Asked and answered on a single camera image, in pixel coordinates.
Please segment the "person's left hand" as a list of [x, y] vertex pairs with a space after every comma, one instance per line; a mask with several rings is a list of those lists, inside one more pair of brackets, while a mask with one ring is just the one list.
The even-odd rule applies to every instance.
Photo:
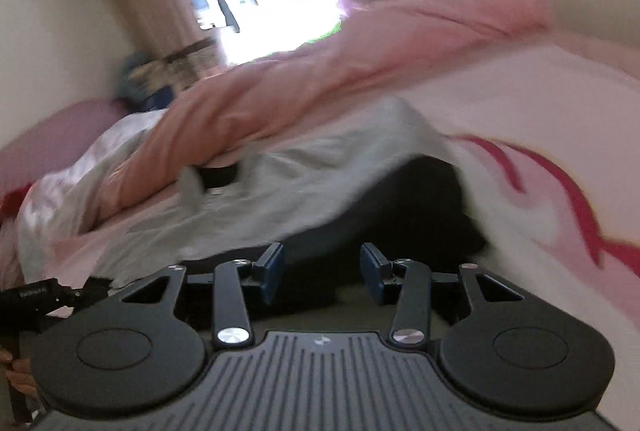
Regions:
[[15, 359], [15, 357], [4, 347], [0, 349], [0, 363], [6, 366], [6, 379], [18, 393], [29, 399], [38, 397], [38, 389], [34, 376], [32, 375], [31, 359]]

